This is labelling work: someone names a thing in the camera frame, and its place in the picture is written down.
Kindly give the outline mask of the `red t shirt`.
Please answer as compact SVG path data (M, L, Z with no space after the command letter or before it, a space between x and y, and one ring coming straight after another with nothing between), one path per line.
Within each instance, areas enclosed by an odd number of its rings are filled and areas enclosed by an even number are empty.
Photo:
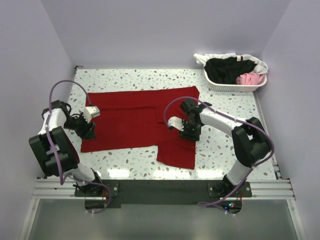
M89 94L100 115L94 118L95 139L83 140L83 153L157 146L157 161L168 166L195 168L196 144L169 130L165 119L185 118L179 97L198 98L195 86L162 90L100 92Z

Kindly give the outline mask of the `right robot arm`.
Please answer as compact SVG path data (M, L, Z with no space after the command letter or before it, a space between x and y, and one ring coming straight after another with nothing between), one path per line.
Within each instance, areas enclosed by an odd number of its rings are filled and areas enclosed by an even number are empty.
M248 176L254 165L274 149L272 140L266 134L256 117L239 118L225 112L210 109L211 104L197 104L187 98L180 104L187 119L182 119L176 127L179 136L193 142L200 140L203 126L210 126L232 138L236 161L223 177L223 192L230 197L240 190L240 183Z

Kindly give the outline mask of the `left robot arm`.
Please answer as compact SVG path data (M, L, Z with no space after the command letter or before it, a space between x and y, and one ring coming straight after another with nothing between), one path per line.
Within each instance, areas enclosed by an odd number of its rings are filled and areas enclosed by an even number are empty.
M43 125L29 145L43 173L56 176L64 184L67 178L76 181L76 186L85 188L92 196L99 196L104 184L98 173L80 163L80 157L65 130L72 130L82 140L96 138L95 117L100 115L97 106L86 106L79 113L71 113L71 105L56 100L42 112Z

